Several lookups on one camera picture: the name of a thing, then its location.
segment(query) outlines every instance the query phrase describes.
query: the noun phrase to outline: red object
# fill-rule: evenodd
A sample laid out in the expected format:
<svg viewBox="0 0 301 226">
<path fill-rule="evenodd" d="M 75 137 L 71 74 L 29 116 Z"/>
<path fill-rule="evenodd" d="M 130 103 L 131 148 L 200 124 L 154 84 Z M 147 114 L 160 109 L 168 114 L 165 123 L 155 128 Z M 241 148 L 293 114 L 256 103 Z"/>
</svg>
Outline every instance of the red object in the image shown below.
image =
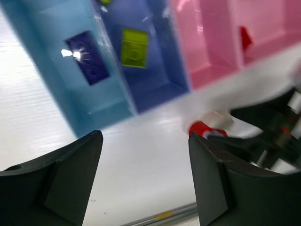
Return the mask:
<svg viewBox="0 0 301 226">
<path fill-rule="evenodd" d="M 291 133 L 291 130 L 288 129 L 286 126 L 281 126 L 280 128 L 281 128 L 281 130 L 282 130 L 284 133 L 288 133 L 288 134 Z"/>
<path fill-rule="evenodd" d="M 243 45 L 243 51 L 246 52 L 249 46 L 253 43 L 252 39 L 245 27 L 240 27 L 241 42 Z"/>
<path fill-rule="evenodd" d="M 191 133 L 195 132 L 203 137 L 205 132 L 207 132 L 207 131 L 209 131 L 209 132 L 217 131 L 217 132 L 221 133 L 222 135 L 224 135 L 225 137 L 227 137 L 226 131 L 224 131 L 222 129 L 213 129 L 213 128 L 207 126 L 206 124 L 204 124 L 202 121 L 196 121 L 191 125 L 191 127 L 189 128 L 189 135 Z"/>
</svg>

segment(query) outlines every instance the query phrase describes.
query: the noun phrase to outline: dark blue lego brick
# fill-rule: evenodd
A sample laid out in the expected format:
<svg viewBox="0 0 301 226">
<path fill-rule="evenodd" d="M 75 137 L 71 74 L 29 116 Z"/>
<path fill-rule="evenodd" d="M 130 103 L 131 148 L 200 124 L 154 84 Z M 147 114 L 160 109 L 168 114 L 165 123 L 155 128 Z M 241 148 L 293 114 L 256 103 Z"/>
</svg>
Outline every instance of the dark blue lego brick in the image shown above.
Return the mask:
<svg viewBox="0 0 301 226">
<path fill-rule="evenodd" d="M 90 32 L 83 32 L 65 40 L 89 85 L 110 76 Z"/>
</svg>

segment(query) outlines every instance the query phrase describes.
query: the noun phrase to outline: black robotic claw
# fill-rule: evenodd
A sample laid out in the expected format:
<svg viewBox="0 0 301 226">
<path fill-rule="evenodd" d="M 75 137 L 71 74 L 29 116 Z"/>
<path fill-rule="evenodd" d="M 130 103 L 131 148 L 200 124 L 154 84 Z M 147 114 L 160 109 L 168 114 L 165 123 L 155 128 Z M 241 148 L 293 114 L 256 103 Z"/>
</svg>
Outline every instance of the black robotic claw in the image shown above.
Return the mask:
<svg viewBox="0 0 301 226">
<path fill-rule="evenodd" d="M 296 113 L 288 105 L 295 92 L 293 88 L 265 103 L 230 111 L 233 117 L 262 129 L 261 134 L 247 139 L 210 135 L 208 140 L 236 157 L 263 168 L 272 168 L 278 159 L 301 167 L 301 142 L 291 135 L 301 112 Z"/>
<path fill-rule="evenodd" d="M 200 225 L 301 225 L 301 172 L 256 167 L 196 133 L 189 153 Z"/>
<path fill-rule="evenodd" d="M 102 145 L 94 131 L 0 172 L 0 225 L 82 225 Z"/>
</svg>

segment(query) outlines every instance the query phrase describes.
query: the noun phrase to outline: red lego piece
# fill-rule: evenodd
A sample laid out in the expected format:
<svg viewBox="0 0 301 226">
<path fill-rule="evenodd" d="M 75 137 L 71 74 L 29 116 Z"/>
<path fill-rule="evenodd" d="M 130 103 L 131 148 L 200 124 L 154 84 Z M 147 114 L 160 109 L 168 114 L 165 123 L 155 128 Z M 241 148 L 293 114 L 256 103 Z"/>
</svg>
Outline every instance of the red lego piece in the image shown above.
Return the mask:
<svg viewBox="0 0 301 226">
<path fill-rule="evenodd" d="M 241 41 L 243 45 L 243 51 L 246 52 L 250 45 L 253 43 L 252 39 L 245 27 L 240 27 Z"/>
<path fill-rule="evenodd" d="M 221 136 L 227 137 L 226 131 L 222 129 L 213 129 L 201 121 L 196 121 L 191 125 L 189 128 L 189 134 L 193 132 L 198 133 L 204 138 L 207 138 L 209 134 L 220 134 Z"/>
</svg>

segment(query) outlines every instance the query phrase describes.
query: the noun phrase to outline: white surface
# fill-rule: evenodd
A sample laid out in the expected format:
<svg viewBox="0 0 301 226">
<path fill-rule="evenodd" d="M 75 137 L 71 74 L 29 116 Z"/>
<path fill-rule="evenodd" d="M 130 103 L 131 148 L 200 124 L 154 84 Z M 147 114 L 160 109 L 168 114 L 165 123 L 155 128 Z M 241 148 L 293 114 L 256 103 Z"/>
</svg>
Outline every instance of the white surface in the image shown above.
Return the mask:
<svg viewBox="0 0 301 226">
<path fill-rule="evenodd" d="M 264 99 L 289 84 L 301 56 L 291 48 L 145 115 L 103 131 L 104 145 L 84 224 L 118 226 L 195 201 L 182 121 L 216 108 Z M 0 12 L 0 170 L 73 141 L 19 41 Z M 237 123 L 233 133 L 256 131 Z M 289 170 L 282 164 L 278 168 Z"/>
<path fill-rule="evenodd" d="M 200 226 L 199 218 L 193 218 L 175 226 Z"/>
</svg>

